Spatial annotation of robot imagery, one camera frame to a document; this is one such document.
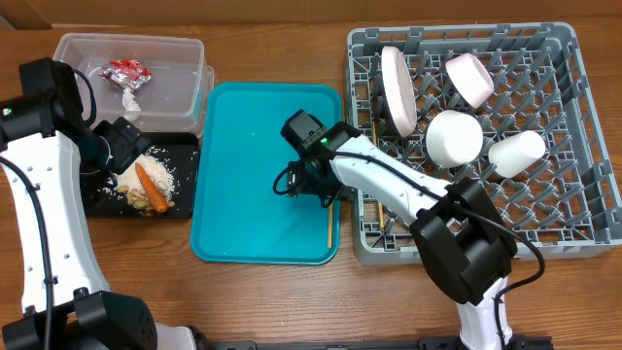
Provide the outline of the white tissue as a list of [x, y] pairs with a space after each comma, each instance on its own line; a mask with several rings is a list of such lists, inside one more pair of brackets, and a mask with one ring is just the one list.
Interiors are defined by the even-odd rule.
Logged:
[[140, 117], [140, 113], [142, 112], [139, 104], [135, 100], [135, 96], [132, 92], [132, 89], [126, 87], [123, 91], [122, 106], [125, 109], [123, 117], [129, 122], [134, 122]]

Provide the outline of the wooden chopstick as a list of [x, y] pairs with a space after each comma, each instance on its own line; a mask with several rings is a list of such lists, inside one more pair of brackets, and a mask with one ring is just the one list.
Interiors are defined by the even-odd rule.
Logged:
[[333, 205], [331, 204], [328, 207], [328, 248], [332, 249], [332, 238], [333, 238]]
[[[376, 125], [376, 121], [372, 120], [371, 121], [371, 131], [372, 131], [372, 143], [374, 146], [377, 147], [377, 125]], [[380, 232], [382, 233], [384, 231], [385, 228], [385, 220], [384, 220], [384, 209], [383, 209], [383, 204], [377, 200], [377, 209], [378, 209], [378, 218], [379, 218], [379, 229]]]

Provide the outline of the orange carrot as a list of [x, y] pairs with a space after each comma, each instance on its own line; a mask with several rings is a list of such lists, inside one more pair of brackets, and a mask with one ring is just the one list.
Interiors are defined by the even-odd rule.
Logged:
[[144, 167], [136, 162], [134, 168], [151, 206], [158, 214], [166, 212], [168, 209], [168, 202], [156, 184], [151, 180]]

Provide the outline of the red foil wrapper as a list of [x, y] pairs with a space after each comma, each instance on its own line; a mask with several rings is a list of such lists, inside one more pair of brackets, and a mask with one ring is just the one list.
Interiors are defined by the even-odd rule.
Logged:
[[136, 92], [152, 78], [153, 72], [136, 59], [119, 59], [103, 65], [98, 75], [121, 89]]

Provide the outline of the white plate with food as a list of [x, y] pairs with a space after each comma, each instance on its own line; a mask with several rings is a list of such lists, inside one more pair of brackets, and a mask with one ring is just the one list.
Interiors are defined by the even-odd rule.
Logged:
[[404, 54], [396, 47], [381, 51], [381, 72], [385, 99], [401, 137], [412, 134], [417, 124], [416, 99]]

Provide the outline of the pale green bowl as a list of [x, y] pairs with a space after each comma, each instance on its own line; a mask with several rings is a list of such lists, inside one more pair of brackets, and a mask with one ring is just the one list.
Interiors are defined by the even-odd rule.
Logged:
[[475, 117], [447, 110], [432, 118], [425, 141], [430, 159], [436, 165], [452, 168], [479, 157], [483, 131]]

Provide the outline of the pink bowl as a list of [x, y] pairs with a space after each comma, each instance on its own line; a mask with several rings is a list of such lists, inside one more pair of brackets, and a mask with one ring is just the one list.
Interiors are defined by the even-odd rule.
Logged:
[[456, 91], [473, 108], [479, 108], [493, 93], [494, 82], [482, 62], [471, 53], [452, 58], [445, 64]]

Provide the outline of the white cup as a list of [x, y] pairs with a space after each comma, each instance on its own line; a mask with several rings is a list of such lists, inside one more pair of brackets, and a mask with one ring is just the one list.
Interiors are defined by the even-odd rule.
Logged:
[[528, 130], [493, 144], [488, 159], [498, 175], [512, 178], [540, 159], [545, 150], [543, 138]]

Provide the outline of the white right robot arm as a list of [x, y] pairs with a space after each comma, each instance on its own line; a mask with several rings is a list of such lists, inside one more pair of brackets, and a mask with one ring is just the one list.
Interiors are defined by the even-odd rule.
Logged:
[[298, 158], [278, 175], [279, 195], [313, 194], [328, 208], [348, 188], [370, 195], [408, 226], [436, 287], [456, 302], [466, 349], [507, 349], [502, 290], [517, 246], [474, 180], [450, 183], [414, 170], [353, 126], [326, 127], [299, 110], [281, 129]]

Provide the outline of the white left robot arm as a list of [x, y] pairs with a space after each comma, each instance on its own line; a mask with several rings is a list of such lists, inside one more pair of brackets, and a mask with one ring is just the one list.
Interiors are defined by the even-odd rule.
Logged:
[[23, 316], [8, 349], [208, 349], [193, 326], [154, 320], [138, 297], [111, 292], [94, 255], [81, 177], [122, 173], [151, 146], [125, 118], [83, 116], [81, 72], [49, 57], [19, 67], [22, 94], [1, 104], [1, 164], [24, 264]]

